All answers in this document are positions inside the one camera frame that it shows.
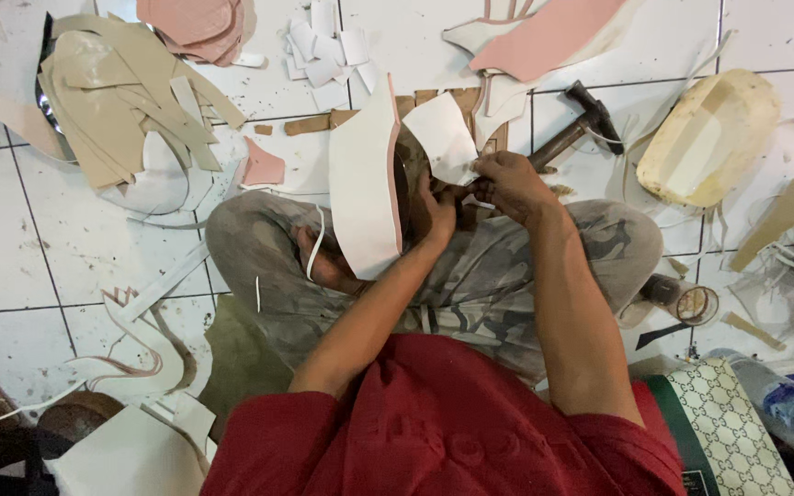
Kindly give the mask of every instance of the plastic bottle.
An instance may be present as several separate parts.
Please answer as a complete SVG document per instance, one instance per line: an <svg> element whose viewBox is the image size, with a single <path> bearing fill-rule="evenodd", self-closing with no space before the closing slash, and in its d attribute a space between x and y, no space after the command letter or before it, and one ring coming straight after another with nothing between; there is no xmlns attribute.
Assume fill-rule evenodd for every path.
<svg viewBox="0 0 794 496"><path fill-rule="evenodd" d="M708 356L726 358L749 400L794 432L794 380L733 349L714 349Z"/></svg>

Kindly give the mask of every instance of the white tile floor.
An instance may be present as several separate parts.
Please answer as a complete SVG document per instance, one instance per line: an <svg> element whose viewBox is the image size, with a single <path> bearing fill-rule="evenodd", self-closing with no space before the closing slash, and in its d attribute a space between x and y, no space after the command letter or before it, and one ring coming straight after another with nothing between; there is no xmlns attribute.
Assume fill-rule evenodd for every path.
<svg viewBox="0 0 794 496"><path fill-rule="evenodd" d="M130 11L130 0L106 0L116 11ZM231 173L246 153L242 134L259 141L288 163L286 187L293 192L326 191L326 132L287 137L285 120L318 112L308 86L287 80L282 35L289 19L305 16L300 0L257 0L259 21L249 47L270 60L264 71L206 66L199 69L249 117L272 124L270 137L256 136L252 125L242 132L218 126L214 153L225 171L194 214L172 214L168 222L203 220L221 201ZM465 67L469 57L440 39L441 30L482 15L482 0L340 0L345 28L363 28L369 51L392 73L398 94L413 90L478 84ZM55 17L94 11L90 0L0 0L0 95L33 101L35 65L45 11ZM687 72L705 58L728 29L737 29L732 45L701 75L735 67L762 73L783 98L783 116L794 118L794 2L792 0L646 0L622 45L597 59L551 74L534 95L523 118L511 124L510 148L529 153L570 122L579 108L557 90L581 79L593 88L618 123L631 115L645 119ZM357 74L350 82L353 108L368 93ZM574 201L620 198L621 176L613 158L590 140L557 159L559 172L547 180L572 186ZM766 208L759 201L775 194L794 177L794 127L781 126L768 150L756 161L725 201L730 225L728 248L736 249ZM325 204L325 194L311 197ZM627 201L660 225L676 224L688 211L647 197L631 175ZM61 367L76 355L108 349L117 338L101 306L99 290L118 285L142 287L188 252L203 233L160 231L127 224L125 213L94 197L72 166L54 163L0 125L0 385L18 403L35 402L64 389L70 373ZM692 267L690 277L719 293L722 307L745 315L726 289L737 275L719 270L723 256L698 255L704 244L702 221L691 218L664 229L665 254ZM667 274L664 261L659 271ZM198 372L193 390L209 373L210 355L203 332L212 321L215 294L228 291L212 263L200 266L161 305L170 329L194 352ZM622 330L631 362L656 355L685 355L691 343L700 353L731 346L767 359L794 356L794 343L777 353L723 324L674 333L636 351L640 333L672 325L655 310L634 329ZM141 361L130 344L116 355Z"/></svg>

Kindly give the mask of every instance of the man's right hand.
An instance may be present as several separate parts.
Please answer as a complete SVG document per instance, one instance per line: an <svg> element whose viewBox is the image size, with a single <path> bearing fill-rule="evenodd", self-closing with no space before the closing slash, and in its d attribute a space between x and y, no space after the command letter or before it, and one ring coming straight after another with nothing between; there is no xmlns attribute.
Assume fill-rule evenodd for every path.
<svg viewBox="0 0 794 496"><path fill-rule="evenodd" d="M501 151L485 155L475 163L474 169L482 178L468 186L469 192L526 229L537 227L544 212L562 208L532 163L518 153Z"/></svg>

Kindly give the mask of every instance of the person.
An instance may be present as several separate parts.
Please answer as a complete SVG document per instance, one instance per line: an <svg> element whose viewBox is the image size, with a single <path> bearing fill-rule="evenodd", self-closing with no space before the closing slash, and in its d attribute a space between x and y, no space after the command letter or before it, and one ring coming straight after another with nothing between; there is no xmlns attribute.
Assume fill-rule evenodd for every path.
<svg viewBox="0 0 794 496"><path fill-rule="evenodd" d="M685 493L613 317L661 256L656 225L563 207L516 153L476 170L467 193L505 216L456 232L457 190L423 175L419 236L372 284L330 237L305 277L314 206L249 192L211 214L216 266L295 373L231 413L203 495Z"/></svg>

